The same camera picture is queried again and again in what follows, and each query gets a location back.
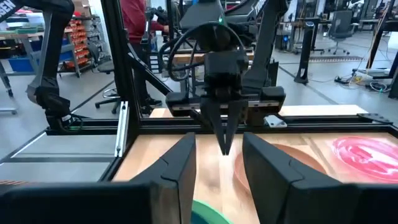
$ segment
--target office chair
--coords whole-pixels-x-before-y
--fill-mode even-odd
[[[93,73],[105,73],[107,75],[109,75],[110,73],[113,73],[113,71],[114,71],[113,61],[110,60],[108,62],[105,62],[105,63],[102,63],[101,65],[99,65],[100,52],[99,52],[97,46],[93,43],[87,42],[87,47],[88,47],[88,51],[91,54],[91,58],[93,59],[92,68],[96,67],[97,71],[99,71],[99,72],[93,71]],[[111,112],[112,112],[112,114],[116,114],[116,110],[121,102],[121,99],[120,99],[120,96],[118,95],[117,89],[111,88],[111,89],[105,90],[103,92],[102,96],[103,96],[103,98],[106,98],[107,100],[96,102],[95,108],[98,109],[98,108],[100,108],[100,105],[103,105],[103,104],[115,103]]]
[[[349,51],[339,47],[338,43],[344,41],[348,37],[352,37],[355,26],[359,25],[351,23],[352,16],[351,11],[336,11],[333,13],[333,22],[331,23],[328,36],[331,40],[336,42],[336,45],[327,49],[328,52],[331,52],[331,50],[334,49],[335,51],[333,52],[333,55],[336,55],[338,49],[343,50],[343,53],[349,55]]]

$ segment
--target gray floor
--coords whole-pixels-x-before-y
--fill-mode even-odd
[[[376,54],[373,67],[390,67],[396,50],[387,49],[388,37],[383,37]],[[319,36],[317,48],[326,48],[333,43]],[[371,34],[355,34],[347,39],[342,47],[351,55],[368,57]],[[369,112],[381,113],[394,122],[398,117],[396,100],[389,99],[385,93],[373,93],[361,86],[351,85],[350,89],[333,82],[339,76],[349,75],[352,68],[364,68],[364,62],[313,62],[309,66],[310,83],[307,86],[293,82],[292,75],[297,72],[299,55],[274,51],[273,57],[280,62],[277,84],[285,88],[285,105],[330,105],[356,104]],[[31,103],[25,93],[27,84],[33,77],[11,77],[14,99],[10,99],[0,85],[0,107],[16,107],[17,115],[0,114],[0,158],[9,154],[13,157],[0,162],[0,180],[27,180],[36,182],[96,181],[99,179],[113,156],[115,136],[46,136],[40,134],[47,127],[44,111]],[[75,108],[92,96],[92,99],[75,113],[91,118],[117,118],[111,114],[112,104],[94,107],[94,102],[102,100],[97,94],[109,85],[112,75],[86,72],[80,79],[64,76],[58,79],[61,96],[71,101]],[[180,84],[171,79],[165,81],[171,89],[179,91]],[[164,100],[153,86],[148,85],[153,98]],[[39,135],[35,141],[26,142]]]

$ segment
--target person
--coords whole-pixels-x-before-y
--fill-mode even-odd
[[[137,56],[145,63],[147,63],[146,53],[140,45],[141,38],[145,30],[145,0],[121,0],[121,10],[124,28],[129,32],[129,42],[136,52]],[[152,21],[152,30],[169,32],[168,26],[163,26],[156,21]],[[161,105],[160,100],[155,100],[148,94],[145,73],[134,69],[134,87],[138,95],[139,104],[142,114],[150,114],[152,108],[150,106]]]

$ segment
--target green bowl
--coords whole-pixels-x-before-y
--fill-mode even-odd
[[[224,215],[205,202],[194,200],[192,203],[192,213],[201,217],[207,224],[232,224]]]

